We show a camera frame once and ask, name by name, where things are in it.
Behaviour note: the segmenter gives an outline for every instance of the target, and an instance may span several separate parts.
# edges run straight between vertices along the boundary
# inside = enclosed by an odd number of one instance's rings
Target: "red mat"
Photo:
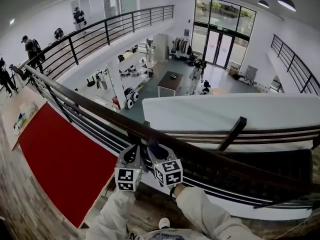
[[[115,170],[117,157],[45,104],[18,139],[45,193],[79,228]]]

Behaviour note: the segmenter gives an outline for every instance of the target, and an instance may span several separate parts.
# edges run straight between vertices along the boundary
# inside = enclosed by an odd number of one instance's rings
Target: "black railing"
[[[314,74],[299,56],[275,34],[271,48],[286,67],[300,93],[320,96],[320,83]]]
[[[181,159],[183,182],[187,186],[197,186],[208,195],[257,208],[272,205],[280,209],[312,209],[316,202],[287,200],[320,193],[319,184],[279,175],[228,158],[232,153],[201,149],[131,120],[66,88],[32,67],[25,67],[31,73],[30,80],[39,93],[61,111],[70,123],[104,147],[120,153],[130,144],[139,144],[145,150],[146,142],[154,138],[171,148]],[[230,131],[226,134],[228,138],[224,146],[235,137]],[[147,169],[152,171],[149,158],[146,156],[143,159]]]
[[[55,79],[70,69],[74,64],[103,46],[136,30],[151,26],[157,22],[174,17],[174,5],[158,6],[148,9],[135,10],[121,15],[103,19],[72,32],[43,49],[36,58],[45,55],[41,62],[42,73]]]

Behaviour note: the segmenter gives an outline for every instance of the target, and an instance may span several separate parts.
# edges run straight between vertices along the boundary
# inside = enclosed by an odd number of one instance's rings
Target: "concrete floor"
[[[120,114],[135,120],[139,123],[145,121],[144,110],[142,106],[142,101],[148,98],[158,97],[158,83],[161,81],[163,76],[167,71],[183,74],[183,88],[176,92],[177,96],[185,95],[191,85],[189,79],[189,74],[194,69],[193,66],[189,66],[185,61],[170,59],[168,62],[158,62],[153,67],[154,75],[147,83],[144,84],[142,89],[139,91],[139,100],[134,104],[131,109],[122,109]],[[204,71],[204,80],[209,81],[211,88],[219,88],[226,93],[236,94],[236,93],[259,93],[258,89],[246,85],[242,82],[234,80],[226,70],[220,67],[207,65]],[[199,82],[197,90],[201,90],[201,83]],[[161,97],[173,96],[173,91],[161,88]]]

